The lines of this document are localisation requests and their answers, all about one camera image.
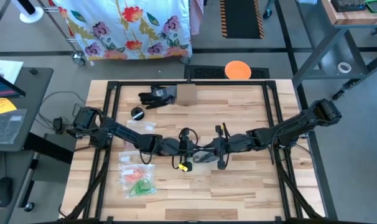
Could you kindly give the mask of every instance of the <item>gray floor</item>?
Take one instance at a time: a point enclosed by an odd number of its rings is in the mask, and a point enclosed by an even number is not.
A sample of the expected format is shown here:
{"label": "gray floor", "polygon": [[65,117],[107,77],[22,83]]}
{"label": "gray floor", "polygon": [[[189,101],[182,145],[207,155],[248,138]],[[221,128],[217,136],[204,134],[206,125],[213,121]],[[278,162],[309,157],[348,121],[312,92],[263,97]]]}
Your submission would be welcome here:
{"label": "gray floor", "polygon": [[[5,0],[0,1],[0,9]],[[206,47],[285,47],[277,14],[264,21],[264,40],[224,39],[220,35],[219,1],[208,0],[205,20],[198,36],[192,37],[195,48]],[[265,0],[260,0],[261,12]],[[294,0],[281,1],[282,10],[289,29],[293,47],[310,47],[309,38],[300,20]],[[307,22],[311,18],[305,8]],[[353,30],[352,34],[359,47],[377,47],[377,37],[370,36],[371,30]],[[313,32],[314,42],[323,33]],[[18,19],[17,9],[10,5],[0,21],[0,52],[27,52],[70,50],[56,28],[45,17],[32,25]],[[368,62],[377,53],[362,54]],[[298,65],[309,56],[296,53]],[[124,78],[183,78],[184,66],[176,58],[146,61],[102,61],[95,66],[79,67],[68,56],[44,57],[0,57],[4,60],[21,60],[28,67],[52,67],[55,72],[47,94],[54,91],[75,91],[86,98],[89,84],[94,79]],[[328,57],[323,66],[328,65]],[[292,78],[291,67],[285,53],[258,54],[195,54],[194,65],[225,65],[230,60],[242,60],[252,67],[267,67],[271,78]],[[309,102],[330,98],[345,80],[305,81],[304,88]],[[50,98],[41,111],[48,118],[64,116],[72,120],[72,109],[78,100],[72,95],[57,95]],[[377,223],[377,73],[367,79],[346,97],[336,101],[343,114],[341,122],[329,128],[317,128],[316,134],[322,151],[322,159],[332,191],[333,201],[341,220]],[[50,130],[38,123],[32,131],[43,135]],[[10,223],[35,223],[55,220],[57,208],[62,202],[65,183],[35,183],[30,201],[37,204],[31,213],[21,208],[14,210]]]}

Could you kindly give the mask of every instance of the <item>cart wheel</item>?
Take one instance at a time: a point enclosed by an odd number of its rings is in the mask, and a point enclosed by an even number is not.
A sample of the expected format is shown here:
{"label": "cart wheel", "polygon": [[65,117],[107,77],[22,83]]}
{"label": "cart wheel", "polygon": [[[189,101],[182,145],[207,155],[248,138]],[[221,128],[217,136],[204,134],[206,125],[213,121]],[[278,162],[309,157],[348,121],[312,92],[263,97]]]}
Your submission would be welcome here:
{"label": "cart wheel", "polygon": [[344,93],[345,93],[344,90],[339,90],[338,93],[336,93],[335,95],[332,96],[332,99],[333,99],[333,100],[337,100],[337,99],[339,99]]}
{"label": "cart wheel", "polygon": [[71,55],[72,61],[77,65],[85,65],[86,61],[82,58],[81,54],[72,54]]}
{"label": "cart wheel", "polygon": [[184,65],[188,65],[191,62],[191,57],[189,56],[181,56],[180,62]]}
{"label": "cart wheel", "polygon": [[271,17],[271,14],[273,14],[272,10],[265,10],[263,14],[263,19],[269,19],[269,17]]}
{"label": "cart wheel", "polygon": [[27,202],[26,206],[24,207],[25,212],[31,212],[34,209],[35,203]]}

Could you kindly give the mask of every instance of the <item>floral fabric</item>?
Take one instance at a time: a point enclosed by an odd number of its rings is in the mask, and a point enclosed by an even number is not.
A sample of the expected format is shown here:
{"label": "floral fabric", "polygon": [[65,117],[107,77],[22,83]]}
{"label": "floral fabric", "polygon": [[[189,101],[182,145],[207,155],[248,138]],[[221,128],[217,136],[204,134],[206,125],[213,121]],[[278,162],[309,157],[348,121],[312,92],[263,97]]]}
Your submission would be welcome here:
{"label": "floral fabric", "polygon": [[189,0],[54,0],[88,60],[191,56]]}

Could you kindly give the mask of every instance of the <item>keyboard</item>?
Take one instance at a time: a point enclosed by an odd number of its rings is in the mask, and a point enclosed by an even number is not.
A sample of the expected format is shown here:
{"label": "keyboard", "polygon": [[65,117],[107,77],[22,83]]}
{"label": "keyboard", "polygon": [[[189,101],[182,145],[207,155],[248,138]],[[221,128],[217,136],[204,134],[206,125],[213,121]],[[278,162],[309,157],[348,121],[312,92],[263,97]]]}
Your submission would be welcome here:
{"label": "keyboard", "polygon": [[366,9],[365,0],[331,0],[337,12],[363,11]]}

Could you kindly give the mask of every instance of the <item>white tape roll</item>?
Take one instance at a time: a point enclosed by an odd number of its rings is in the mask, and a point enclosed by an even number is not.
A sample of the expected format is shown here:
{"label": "white tape roll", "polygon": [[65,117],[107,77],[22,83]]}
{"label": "white tape roll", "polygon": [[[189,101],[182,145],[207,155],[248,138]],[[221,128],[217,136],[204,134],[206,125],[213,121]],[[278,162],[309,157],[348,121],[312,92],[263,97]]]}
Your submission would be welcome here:
{"label": "white tape roll", "polygon": [[341,62],[338,64],[338,71],[343,74],[349,73],[351,71],[351,66],[346,62]]}

